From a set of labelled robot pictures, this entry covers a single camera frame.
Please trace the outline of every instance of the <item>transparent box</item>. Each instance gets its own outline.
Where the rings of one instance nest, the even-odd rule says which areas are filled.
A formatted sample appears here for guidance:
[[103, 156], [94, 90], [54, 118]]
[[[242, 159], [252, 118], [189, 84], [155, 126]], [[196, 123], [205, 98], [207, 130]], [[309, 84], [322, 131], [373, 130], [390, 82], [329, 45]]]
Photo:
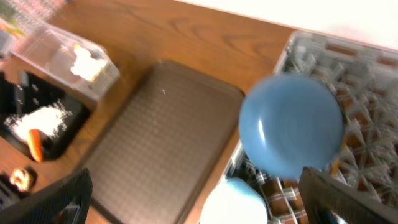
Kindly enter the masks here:
[[120, 76], [104, 48], [45, 22], [12, 53], [94, 100]]

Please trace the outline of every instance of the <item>carrot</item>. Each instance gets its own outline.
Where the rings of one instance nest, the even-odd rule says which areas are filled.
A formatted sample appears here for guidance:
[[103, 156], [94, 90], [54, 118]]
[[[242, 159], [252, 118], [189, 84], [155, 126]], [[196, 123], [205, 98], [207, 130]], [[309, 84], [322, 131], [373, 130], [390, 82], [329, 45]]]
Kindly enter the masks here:
[[40, 140], [40, 132], [37, 129], [29, 130], [27, 135], [27, 145], [29, 146], [30, 154], [36, 162], [43, 161], [42, 141]]

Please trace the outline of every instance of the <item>light blue bowl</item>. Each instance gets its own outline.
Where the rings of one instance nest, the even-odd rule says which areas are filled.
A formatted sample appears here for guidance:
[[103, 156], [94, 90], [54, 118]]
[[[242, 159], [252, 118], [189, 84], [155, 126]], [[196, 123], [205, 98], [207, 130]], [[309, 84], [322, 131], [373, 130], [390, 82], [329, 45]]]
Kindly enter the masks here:
[[211, 192], [203, 206], [201, 224], [266, 224], [264, 199], [245, 181], [231, 178]]
[[243, 148], [270, 175], [296, 179], [304, 166], [324, 168], [339, 152], [343, 115], [331, 91], [300, 74], [261, 80], [239, 116]]

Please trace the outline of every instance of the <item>wooden table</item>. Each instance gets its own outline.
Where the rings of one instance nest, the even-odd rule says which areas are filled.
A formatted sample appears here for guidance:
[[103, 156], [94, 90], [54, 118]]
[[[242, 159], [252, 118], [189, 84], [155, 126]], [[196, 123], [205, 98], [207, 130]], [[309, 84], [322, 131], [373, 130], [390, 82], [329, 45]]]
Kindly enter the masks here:
[[[270, 75], [293, 29], [171, 0], [78, 0], [51, 23], [106, 48], [121, 78], [98, 103], [61, 158], [35, 163], [0, 139], [0, 171], [31, 166], [34, 192], [64, 177], [90, 155], [90, 149], [131, 95], [140, 76], [158, 59], [171, 59], [238, 86], [244, 92]], [[18, 58], [7, 65], [35, 70]], [[93, 103], [85, 101], [91, 108]], [[238, 141], [232, 135], [186, 223], [197, 223], [203, 203], [220, 179]], [[90, 209], [87, 223], [107, 221]]]

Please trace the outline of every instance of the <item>white wall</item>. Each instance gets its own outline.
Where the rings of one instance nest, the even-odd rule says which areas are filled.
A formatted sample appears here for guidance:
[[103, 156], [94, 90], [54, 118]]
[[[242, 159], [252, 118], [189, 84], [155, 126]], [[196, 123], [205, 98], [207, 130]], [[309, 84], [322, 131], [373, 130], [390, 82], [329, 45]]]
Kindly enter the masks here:
[[181, 0], [398, 50], [398, 0]]

